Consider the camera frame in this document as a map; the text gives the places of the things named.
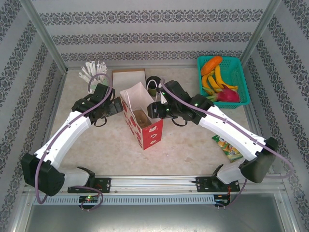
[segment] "cable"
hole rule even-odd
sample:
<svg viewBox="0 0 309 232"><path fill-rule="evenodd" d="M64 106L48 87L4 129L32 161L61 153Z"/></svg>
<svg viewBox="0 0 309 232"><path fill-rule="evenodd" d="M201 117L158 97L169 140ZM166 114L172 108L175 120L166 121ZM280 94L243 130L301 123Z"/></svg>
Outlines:
<svg viewBox="0 0 309 232"><path fill-rule="evenodd" d="M127 93L126 90L125 90L125 93L126 93L126 95L127 95L127 100L128 100L129 106L130 106L130 111L131 111L131 113L135 116L135 114L133 113L133 110L132 110L132 106L131 106L129 94Z"/></svg>
<svg viewBox="0 0 309 232"><path fill-rule="evenodd" d="M233 128L235 128L236 130L238 130L240 133L242 133L243 135L245 135L247 138L249 138L250 140L252 140L254 143L256 143L257 145L261 146L262 148L264 148L265 150L269 151L270 153L274 154L276 157L278 157L279 159L283 160L289 167L290 167L290 172L287 174L287 175L284 175L284 176L265 176L266 178L271 178L271 179L283 179L283 178L288 178L289 176L292 175L293 171L294 171L294 167L293 165L285 158L283 157L282 155L280 155L279 153L277 153L276 151L270 149L269 147L265 146L264 144L260 143L259 141L256 141L253 137L251 137L250 135L248 135L246 132L244 132L242 129L240 129L238 126L236 126L234 123L230 122L227 120L227 118L223 118L221 116L218 116L214 113L211 113L211 112L208 112L206 110L203 110L203 109L200 109L200 108L197 108L193 105L190 105L188 103L186 103L185 101L183 101L182 99L180 99L179 97L177 97L176 95L174 95L171 91L168 90L168 88L165 87L164 85L165 83L165 80L162 78L161 79L161 82L160 84L162 85L162 88L169 94L171 95L174 99L176 99L177 101L179 101L181 104L191 108L191 109L194 109L194 110L197 110L197 111L200 111L206 115L210 115L212 117L215 117L227 124L229 124L230 126L232 126Z"/></svg>
<svg viewBox="0 0 309 232"><path fill-rule="evenodd" d="M241 193L243 192L243 190L245 189L245 186L247 184L247 179L245 179L245 182L243 182L243 186L241 187L241 190L239 191L239 193L237 194L237 196L234 198L234 200L228 204L226 207L230 207L237 199L238 197L241 195Z"/></svg>
<svg viewBox="0 0 309 232"><path fill-rule="evenodd" d="M150 82L154 82L154 84L155 84L155 88L158 88L158 84L156 83L156 81L155 80L150 80L149 82L148 82L148 84L147 84L147 87L146 87L146 90L148 91L148 87L149 87L149 83ZM158 92L156 92L156 94L155 94L155 101L156 101L156 98L158 97Z"/></svg>
<svg viewBox="0 0 309 232"><path fill-rule="evenodd" d="M180 125L180 124L178 124L177 122L175 122L175 120L172 118L172 122L176 125L176 126L179 126L179 127L184 127L184 126L186 126L187 124L188 124L188 121L187 120L185 120L184 121L184 124L183 125Z"/></svg>
<svg viewBox="0 0 309 232"><path fill-rule="evenodd" d="M73 186L73 188L92 190L92 191L97 192L98 195L101 195L101 201L100 201L98 204L96 204L95 206L93 206L91 209L87 209L87 212L89 212L89 211L91 211L91 210L94 210L94 209L98 208L98 207L103 203L103 193L102 193L100 190L98 190L98 189L96 189L96 188L86 187L86 186ZM84 210L84 208L83 208L83 204L84 204L84 203L85 203L85 202L82 202L82 204L81 204L81 209L82 209L82 211Z"/></svg>
<svg viewBox="0 0 309 232"><path fill-rule="evenodd" d="M110 82L110 86L109 86L109 87L112 88L112 79L111 79L108 75L106 75L105 73L98 73L98 74L94 75L94 76L90 79L90 81L88 82L88 92L90 92L90 85L91 85L91 82L92 82L96 77L98 77L99 75L106 76L106 77L108 78L109 82Z"/></svg>
<svg viewBox="0 0 309 232"><path fill-rule="evenodd" d="M95 121L95 123L93 124L95 127L103 127L106 123L107 123L107 119L106 117L102 117L101 119L104 119L104 123L102 125L97 126L97 121Z"/></svg>
<svg viewBox="0 0 309 232"><path fill-rule="evenodd" d="M44 161L46 155L49 153L50 148L51 148L52 145L55 143L55 141L59 138L59 136L70 126L70 124L72 124L73 122L75 122L75 121L78 120L79 118L83 117L84 115L88 114L89 112L93 111L94 109L96 109L96 108L99 107L100 105L102 105L102 104L107 100L107 98L109 97L109 95L110 95L111 92L112 92L112 79L111 79L108 75L106 75L106 74L104 74L104 73L98 73L98 74L94 75L94 76L90 79L90 81L89 81L89 83L88 83L88 90L90 89L90 84L91 84L91 82L93 81L93 79L96 78L96 77L99 76L99 75L104 75L104 76L106 76L106 77L108 78L108 80L109 80L109 88L108 88L108 91L107 91L105 97L104 97L98 104L96 104L96 105L93 106L92 108L86 110L86 111L83 112L82 114L78 115L76 118L72 119L67 125L65 125L65 126L59 131L59 133L57 133L57 134L55 135L55 137L53 138L53 140L52 140L52 141L50 142L50 144L47 146L47 149L44 151L44 153L43 153L43 155L42 155L42 157L41 157L41 159L40 159L40 161L39 161L39 164L38 164L37 169L36 169L36 171L35 171L35 178L34 178L35 196L36 196L36 199L37 199L37 201L38 201L39 204L43 204L43 203L46 201L46 199L47 199L47 195L45 195L45 197L43 198L43 200L42 200L42 201L40 200L40 195L39 195L39 172L40 172L41 165L42 165L42 163L43 163L43 161Z"/></svg>

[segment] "snack package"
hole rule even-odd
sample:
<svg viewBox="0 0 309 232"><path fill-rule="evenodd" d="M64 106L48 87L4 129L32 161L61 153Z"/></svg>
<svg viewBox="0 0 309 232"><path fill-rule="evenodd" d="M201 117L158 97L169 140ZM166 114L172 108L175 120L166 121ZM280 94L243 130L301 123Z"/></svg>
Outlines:
<svg viewBox="0 0 309 232"><path fill-rule="evenodd" d="M231 163L243 157L236 148L234 148L231 144L229 144L219 135L213 136L212 139L217 142L219 147L221 147L221 149L224 151Z"/></svg>

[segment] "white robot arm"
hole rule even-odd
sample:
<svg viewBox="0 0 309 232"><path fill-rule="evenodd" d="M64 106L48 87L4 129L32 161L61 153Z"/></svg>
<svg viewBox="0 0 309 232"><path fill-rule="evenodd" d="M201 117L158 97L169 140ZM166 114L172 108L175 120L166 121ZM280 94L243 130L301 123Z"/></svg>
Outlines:
<svg viewBox="0 0 309 232"><path fill-rule="evenodd" d="M108 100L102 105L90 111L88 114L81 116L81 114L94 105L98 104L106 95L108 87L98 84L93 94L88 94L85 98L79 99L72 107L67 120L55 133L55 135L34 155L26 153L21 160L25 182L31 186L35 186L35 173L40 159L43 157L47 147L54 140L51 148L46 151L45 156L39 172L39 190L46 193L48 196L56 195L60 189L72 186L87 186L93 187L95 174L84 168L78 167L76 169L67 170L61 169L60 164L66 155L67 151L75 143L77 138L92 124L97 126L98 119L106 118L117 114L123 110L120 98L114 99L115 91L112 90ZM72 119L81 116L74 123L71 123L62 133L59 133L65 126L72 121Z"/></svg>
<svg viewBox="0 0 309 232"><path fill-rule="evenodd" d="M100 99L95 99L94 96L105 96L107 87L102 87L99 84L95 90L95 93L89 97L78 100L73 106L73 112L70 113L68 119L59 129L59 131L68 124L73 118L76 118L85 110L91 108L94 104L99 102ZM236 122L229 119L217 106L214 106L207 98L196 95L193 98L184 92L178 82L171 81L166 83L166 87L173 91L176 95L181 96L186 102L194 105L199 105L201 109L208 112L220 115L228 121L233 122L245 133L253 137L256 142L260 142L263 145L269 146L271 149L277 149L277 141L273 138L265 140L264 138L257 136L250 131L244 129ZM63 187L72 186L88 186L92 187L91 183L94 177L94 173L82 167L78 167L74 170L61 170L60 164L77 138L88 129L91 124L96 125L96 121L102 116L109 116L122 111L120 101L116 103L107 102L95 111L88 115L80 117L73 124L71 124L60 136L56 142L51 146L48 154L43 160L40 168L39 176L39 190L46 193L49 196L54 196ZM239 159L229 165L220 165L213 174L212 184L216 187L220 185L226 185L233 181L247 178L255 183L262 182L265 174L267 173L270 165L274 161L274 156L265 151L261 146L252 142L243 133L230 126L229 124L216 119L211 116L203 115L194 110L188 109L179 104L176 100L168 96L167 94L162 96L161 102L154 102L148 106L148 115L151 118L176 118L181 116L186 121L193 121L195 124L207 128L220 137L225 139L228 143L233 145L242 155L243 158ZM34 155L26 154L22 158L22 168L25 178L25 182L34 186L34 174L38 166L38 162L43 156L49 143L54 137L50 139L42 148L35 152Z"/></svg>

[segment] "paper bag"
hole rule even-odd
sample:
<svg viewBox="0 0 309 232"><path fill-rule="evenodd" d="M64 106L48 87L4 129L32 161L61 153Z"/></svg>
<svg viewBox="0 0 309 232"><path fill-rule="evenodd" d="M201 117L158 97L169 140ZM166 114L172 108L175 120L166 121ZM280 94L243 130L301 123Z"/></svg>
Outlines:
<svg viewBox="0 0 309 232"><path fill-rule="evenodd" d="M147 115L147 106L154 102L141 82L132 88L120 91L126 123L140 146L145 150L161 141L163 119L152 119Z"/></svg>

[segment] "white bag handle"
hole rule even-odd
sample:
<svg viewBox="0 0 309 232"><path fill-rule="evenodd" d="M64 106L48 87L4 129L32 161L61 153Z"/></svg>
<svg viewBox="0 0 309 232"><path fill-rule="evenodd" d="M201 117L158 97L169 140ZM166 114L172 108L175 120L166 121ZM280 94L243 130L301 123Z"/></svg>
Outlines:
<svg viewBox="0 0 309 232"><path fill-rule="evenodd" d="M148 82L148 84L147 84L147 87L146 87L146 90L147 90L147 91L148 91L149 84L150 84L150 82L152 82L152 81L155 83L155 87L158 88L158 85L157 85L156 81L155 81L155 80L150 80L150 81ZM155 93L155 101L156 101L156 98L157 98L157 97L158 97L158 92Z"/></svg>
<svg viewBox="0 0 309 232"><path fill-rule="evenodd" d="M126 95L127 95L127 101L128 101L128 103L129 103L129 108L130 108L130 111L131 111L131 113L133 114L129 94L127 93L127 91L126 91L126 90L125 90L125 93L126 93Z"/></svg>

